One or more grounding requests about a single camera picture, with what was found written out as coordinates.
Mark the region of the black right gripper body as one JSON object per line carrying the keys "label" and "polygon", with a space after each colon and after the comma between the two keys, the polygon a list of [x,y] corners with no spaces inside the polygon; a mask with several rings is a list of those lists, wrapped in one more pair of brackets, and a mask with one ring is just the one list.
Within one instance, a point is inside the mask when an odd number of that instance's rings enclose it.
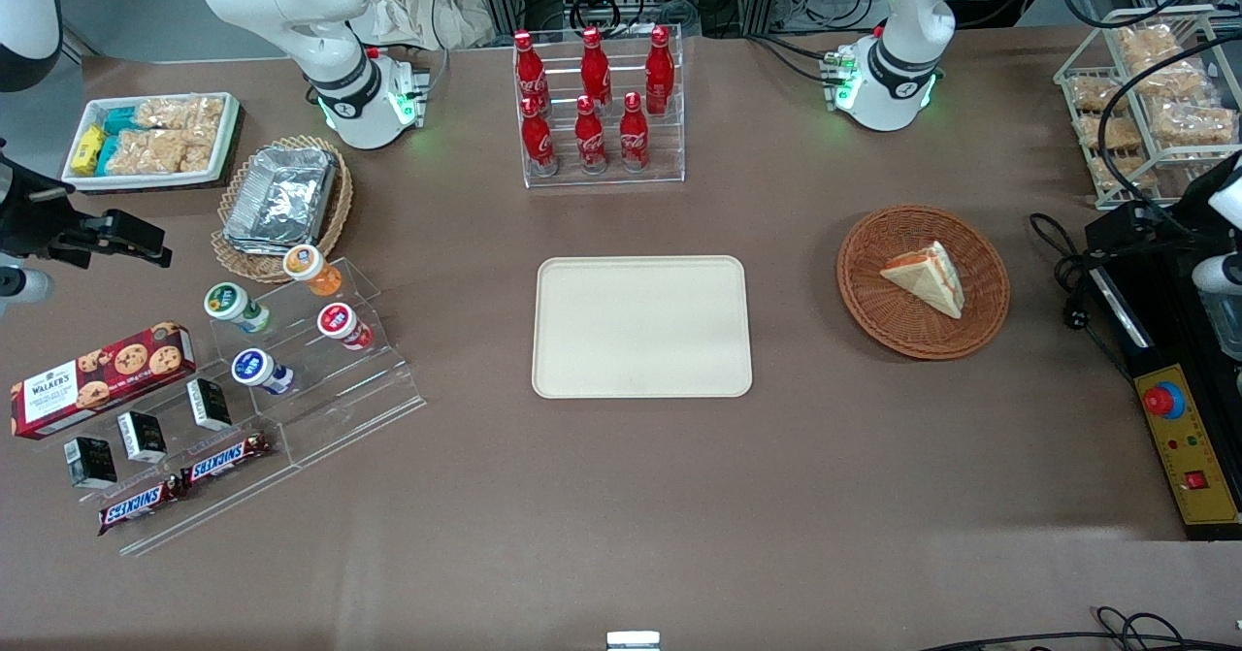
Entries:
{"label": "black right gripper body", "polygon": [[14,258],[56,258],[88,266],[89,248],[81,247],[84,214],[71,204],[75,186],[51,179],[1,157],[1,248]]}

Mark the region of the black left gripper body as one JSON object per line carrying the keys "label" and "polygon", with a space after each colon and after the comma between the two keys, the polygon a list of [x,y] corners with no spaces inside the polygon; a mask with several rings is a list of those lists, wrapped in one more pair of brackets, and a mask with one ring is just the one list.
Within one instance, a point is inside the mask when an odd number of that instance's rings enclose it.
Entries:
{"label": "black left gripper body", "polygon": [[1217,190],[1218,183],[1190,183],[1174,205],[1163,209],[1167,216],[1163,220],[1163,236],[1197,250],[1218,250],[1220,215],[1208,205]]}

